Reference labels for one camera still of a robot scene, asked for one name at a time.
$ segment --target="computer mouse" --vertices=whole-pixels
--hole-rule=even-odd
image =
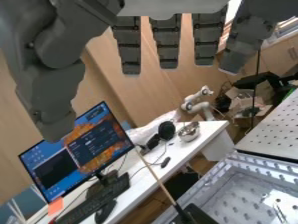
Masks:
[[[161,163],[161,168],[165,168],[166,167],[169,161],[170,161],[170,157],[166,157],[165,160]]]

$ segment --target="white desk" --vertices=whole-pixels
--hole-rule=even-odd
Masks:
[[[201,135],[190,143],[181,142],[178,136],[175,136],[169,142],[166,142],[166,153],[162,156],[162,161],[166,157],[170,157],[170,162],[167,166],[161,169],[159,166],[153,166],[153,170],[158,178],[165,182],[170,176],[181,169],[181,167],[187,163],[193,156],[201,151],[206,158],[211,160],[219,160],[227,152],[231,151],[234,144],[231,139],[225,131],[226,126],[229,125],[227,121],[209,121],[199,122],[201,125]],[[177,125],[177,130],[182,127],[182,123]],[[145,156],[147,162],[154,162],[155,159],[161,156],[165,150],[165,143],[153,149],[153,151]],[[118,160],[114,168],[118,168],[122,159]],[[135,151],[132,150],[126,157],[125,164],[120,170],[120,174],[128,172],[132,176],[135,171],[143,167],[142,161],[137,158]],[[86,182],[82,184],[65,198],[64,198],[64,207],[73,201],[80,192],[84,191],[92,184]],[[135,206],[142,202],[142,200],[153,193],[158,188],[158,184],[149,173],[149,170],[143,168],[130,180],[130,188],[118,196],[116,208],[109,215],[105,223],[113,224],[117,223],[125,215],[135,208]],[[84,201],[85,195],[82,194],[70,209],[77,206]],[[50,219],[57,216],[45,216],[38,223],[45,224]],[[93,224],[94,215],[90,215],[81,223]]]

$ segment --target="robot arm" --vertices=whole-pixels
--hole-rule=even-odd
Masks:
[[[85,66],[86,42],[116,22],[117,0],[1,0],[0,44],[16,93],[45,140],[56,142],[74,125],[70,100]]]
[[[209,89],[207,86],[203,86],[202,89],[193,95],[189,95],[183,99],[183,104],[181,105],[181,109],[187,111],[189,114],[198,113],[199,111],[203,112],[205,118],[207,121],[214,121],[215,118],[210,111],[210,104],[209,102],[199,102],[202,96],[211,96],[213,91]]]
[[[80,54],[109,26],[118,43],[122,71],[141,72],[141,16],[150,17],[159,65],[178,65],[181,15],[191,13],[194,60],[211,65],[229,0],[0,0],[0,46],[16,93],[45,140],[72,131],[70,100],[84,77]],[[296,0],[243,0],[231,25],[219,68],[237,73],[274,30],[298,14]],[[185,108],[202,91],[189,96]]]

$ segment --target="blue screen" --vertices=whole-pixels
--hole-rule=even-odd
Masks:
[[[133,143],[102,102],[76,120],[69,135],[57,143],[40,142],[20,159],[46,201],[52,202],[132,148]]]

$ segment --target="desk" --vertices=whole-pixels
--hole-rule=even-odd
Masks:
[[[223,158],[227,152],[231,151],[234,144],[225,130],[229,125],[227,121],[209,121],[199,122],[199,137],[190,143],[183,143],[178,136],[175,136],[170,141],[161,143],[149,154],[145,155],[147,162],[154,162],[155,159],[165,152],[161,161],[170,157],[170,162],[167,166],[161,169],[159,166],[153,166],[153,170],[158,178],[165,182],[170,176],[181,169],[181,167],[187,163],[187,161],[194,157],[194,155],[201,151],[206,158],[211,160],[219,160]],[[183,126],[182,123],[177,124],[177,130]],[[122,159],[114,164],[114,168],[118,168]],[[120,170],[120,174],[128,172],[132,176],[135,171],[143,167],[142,161],[138,159],[135,151],[132,150],[128,154],[125,164]],[[66,197],[64,198],[64,206],[66,206],[77,195],[93,184],[92,182],[84,183]],[[153,193],[158,188],[155,179],[153,178],[149,170],[143,168],[137,175],[130,180],[130,188],[118,196],[116,208],[106,219],[105,223],[117,223],[125,215],[135,208],[135,206],[142,202],[142,200]],[[73,205],[69,207],[72,209],[84,201],[85,195],[76,200]],[[54,217],[45,216],[38,224],[45,224]],[[94,215],[90,215],[81,223],[93,224]]]
[[[284,99],[235,148],[298,160],[298,90]]]

